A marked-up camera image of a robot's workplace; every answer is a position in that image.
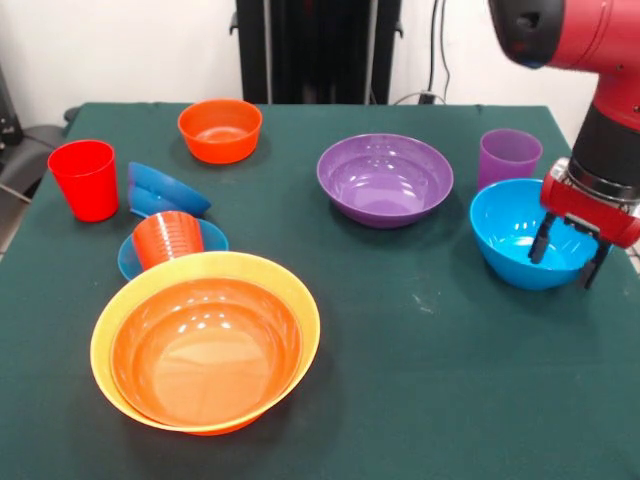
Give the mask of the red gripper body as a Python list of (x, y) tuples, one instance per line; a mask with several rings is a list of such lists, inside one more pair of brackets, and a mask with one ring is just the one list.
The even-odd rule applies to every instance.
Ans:
[(543, 180), (541, 205), (601, 240), (629, 248), (639, 240), (639, 189), (598, 177), (560, 158)]

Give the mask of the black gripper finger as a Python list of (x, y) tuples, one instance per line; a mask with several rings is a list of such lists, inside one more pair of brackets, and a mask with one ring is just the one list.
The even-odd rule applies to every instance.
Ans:
[(554, 214), (547, 212), (531, 244), (528, 257), (533, 264), (539, 264), (545, 255), (550, 241), (550, 230), (554, 223)]
[(589, 289), (611, 249), (609, 242), (599, 240), (594, 256), (582, 268), (582, 286)]

